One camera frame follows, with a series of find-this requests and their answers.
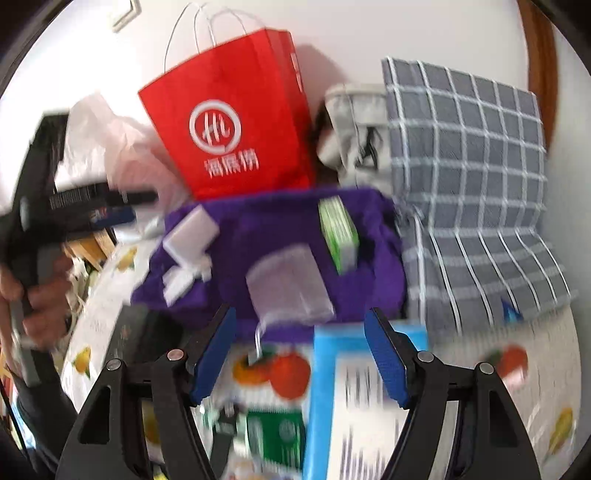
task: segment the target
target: paper bag handle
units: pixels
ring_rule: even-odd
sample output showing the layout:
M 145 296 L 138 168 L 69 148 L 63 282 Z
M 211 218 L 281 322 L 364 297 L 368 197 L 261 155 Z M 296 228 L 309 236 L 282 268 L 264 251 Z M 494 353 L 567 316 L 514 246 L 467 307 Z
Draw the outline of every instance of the paper bag handle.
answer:
M 208 5 L 208 2 L 205 2 L 203 5 L 199 5 L 199 4 L 195 4 L 193 2 L 189 2 L 187 5 L 184 6 L 183 10 L 181 11 L 181 14 L 178 16 L 177 21 L 174 23 L 174 27 L 172 32 L 170 33 L 170 37 L 168 38 L 168 43 L 166 44 L 166 52 L 164 53 L 164 72 L 166 72 L 166 59 L 168 58 L 168 51 L 170 49 L 170 44 L 173 41 L 173 37 L 174 37 L 174 32 L 176 31 L 179 22 L 181 21 L 181 18 L 183 17 L 183 15 L 185 14 L 185 12 L 188 10 L 189 7 L 192 7 L 193 5 L 198 7 L 197 9 L 197 13 L 195 14 L 195 19 L 199 16 L 199 14 L 201 13 L 201 11 L 203 11 L 205 13 L 205 7 Z M 207 14 L 205 14 L 206 18 L 207 18 L 207 27 L 209 28 L 209 38 L 212 39 L 212 44 L 216 44 L 216 39 L 215 36 L 213 35 L 213 28 L 212 28 L 212 22 L 210 20 L 210 18 L 207 16 Z M 197 47 L 197 52 L 199 52 L 199 45 L 197 43 L 197 34 L 195 33 L 195 46 Z
M 168 43 L 166 45 L 166 52 L 164 53 L 164 72 L 166 72 L 166 59 L 168 58 L 168 51 L 170 49 L 170 44 L 172 43 L 172 40 L 174 37 L 174 32 L 176 31 L 178 24 L 181 21 L 181 18 L 183 17 L 185 12 L 188 10 L 189 7 L 191 7 L 193 5 L 197 7 L 197 12 L 195 13 L 195 16 L 193 17 L 193 34 L 195 37 L 195 48 L 197 49 L 198 54 L 201 53 L 201 49 L 199 49 L 199 40 L 197 39 L 197 19 L 201 13 L 203 13 L 205 15 L 205 18 L 207 19 L 207 29 L 209 30 L 209 38 L 211 39 L 212 46 L 214 46 L 214 47 L 217 46 L 217 41 L 216 41 L 216 36 L 213 33 L 213 22 L 217 17 L 219 17 L 223 14 L 230 14 L 231 16 L 236 18 L 236 20 L 238 20 L 238 23 L 240 23 L 240 25 L 242 27 L 242 31 L 244 32 L 245 35 L 248 35 L 248 31 L 246 30 L 246 27 L 244 26 L 244 22 L 242 21 L 241 15 L 243 17 L 248 17 L 248 18 L 254 20 L 255 22 L 257 22 L 261 26 L 261 28 L 265 28 L 265 24 L 258 17 L 254 16 L 248 12 L 244 12 L 242 10 L 230 9 L 228 7 L 223 7 L 220 11 L 216 12 L 210 18 L 207 16 L 207 12 L 206 12 L 206 7 L 208 5 L 210 5 L 210 2 L 205 2 L 202 5 L 196 4 L 194 2 L 190 2 L 184 6 L 183 10 L 181 11 L 180 15 L 177 18 L 177 21 L 174 23 L 174 27 L 173 27 L 172 32 L 170 33 L 170 37 L 169 37 Z
M 199 50 L 199 41 L 197 39 L 197 19 L 199 17 L 200 11 L 198 11 L 197 13 L 195 13 L 195 16 L 193 17 L 193 34 L 195 35 L 195 45 L 197 47 L 197 52 L 201 53 L 201 51 Z M 242 18 L 240 15 L 242 15 L 243 17 L 248 17 L 251 18 L 252 20 L 255 20 L 260 26 L 261 28 L 265 28 L 265 24 L 256 16 L 249 14 L 247 12 L 244 12 L 242 10 L 235 10 L 235 9 L 230 9 L 228 7 L 223 7 L 219 12 L 215 13 L 211 18 L 209 18 L 206 15 L 207 18 L 207 26 L 209 27 L 209 32 L 210 32 L 210 38 L 212 39 L 212 45 L 214 47 L 217 46 L 217 41 L 215 38 L 215 34 L 213 33 L 213 22 L 217 17 L 220 17 L 223 14 L 229 14 L 231 16 L 233 16 L 236 20 L 238 20 L 238 23 L 240 23 L 241 27 L 242 27 L 242 31 L 244 32 L 245 35 L 248 35 L 248 31 L 246 30 L 246 27 L 244 26 L 244 22 L 242 21 Z

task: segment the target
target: yellow fruit illustration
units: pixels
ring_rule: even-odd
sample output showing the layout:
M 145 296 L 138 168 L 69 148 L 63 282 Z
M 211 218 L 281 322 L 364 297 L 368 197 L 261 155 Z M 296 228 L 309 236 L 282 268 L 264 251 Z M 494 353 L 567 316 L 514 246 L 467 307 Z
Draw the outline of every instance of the yellow fruit illustration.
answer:
M 84 347 L 78 354 L 76 355 L 72 365 L 76 369 L 76 371 L 80 374 L 85 374 L 88 378 L 90 378 L 90 347 Z
M 573 431 L 573 409 L 565 408 L 556 420 L 554 431 L 550 435 L 550 444 L 548 446 L 548 455 L 557 453 L 566 440 L 569 439 Z
M 120 272 L 124 272 L 128 268 L 133 270 L 135 268 L 134 259 L 137 252 L 138 247 L 131 247 L 127 250 L 127 253 L 121 258 L 121 260 L 119 260 L 119 263 L 117 263 L 117 270 Z
M 160 432 L 158 431 L 158 422 L 154 414 L 154 405 L 143 402 L 142 417 L 144 421 L 144 435 L 153 444 L 160 445 Z

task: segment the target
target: blue gripper pad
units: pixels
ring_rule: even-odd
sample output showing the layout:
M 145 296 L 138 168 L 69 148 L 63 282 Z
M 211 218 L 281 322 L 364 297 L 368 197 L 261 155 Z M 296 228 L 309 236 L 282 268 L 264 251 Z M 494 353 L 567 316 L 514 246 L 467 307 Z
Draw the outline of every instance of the blue gripper pad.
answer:
M 236 309 L 231 308 L 209 342 L 201 361 L 195 366 L 195 383 L 191 390 L 191 400 L 195 405 L 201 404 L 204 398 L 211 395 L 217 376 L 236 337 L 236 325 Z
M 372 311 L 365 314 L 363 328 L 389 397 L 396 400 L 401 408 L 408 408 L 410 397 L 406 384 L 406 369 Z

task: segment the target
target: green package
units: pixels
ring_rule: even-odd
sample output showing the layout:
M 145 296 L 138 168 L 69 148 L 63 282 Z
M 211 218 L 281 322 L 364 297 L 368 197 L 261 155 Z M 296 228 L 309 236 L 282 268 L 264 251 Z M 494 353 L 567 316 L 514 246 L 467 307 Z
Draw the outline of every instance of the green package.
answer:
M 306 428 L 300 411 L 249 410 L 246 435 L 252 456 L 301 472 Z
M 339 275 L 357 266 L 359 235 L 339 196 L 320 201 L 320 227 Z

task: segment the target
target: finger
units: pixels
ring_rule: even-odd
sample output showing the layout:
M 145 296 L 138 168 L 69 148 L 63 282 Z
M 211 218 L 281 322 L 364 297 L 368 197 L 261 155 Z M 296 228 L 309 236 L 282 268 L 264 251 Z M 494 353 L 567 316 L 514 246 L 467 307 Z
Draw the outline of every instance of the finger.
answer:
M 22 285 L 5 265 L 0 265 L 0 295 L 8 301 L 22 297 Z
M 12 346 L 12 327 L 8 303 L 0 300 L 0 343 L 2 350 L 10 350 Z
M 53 262 L 53 272 L 56 275 L 66 274 L 70 271 L 72 265 L 72 259 L 66 256 L 66 254 L 61 254 L 60 257 Z
M 34 313 L 22 322 L 25 333 L 38 348 L 48 348 L 66 334 L 66 314 L 69 307 L 65 299 L 43 312 Z
M 56 300 L 65 298 L 72 284 L 67 278 L 54 277 L 48 284 L 31 287 L 28 290 L 29 303 L 35 310 L 50 307 Z

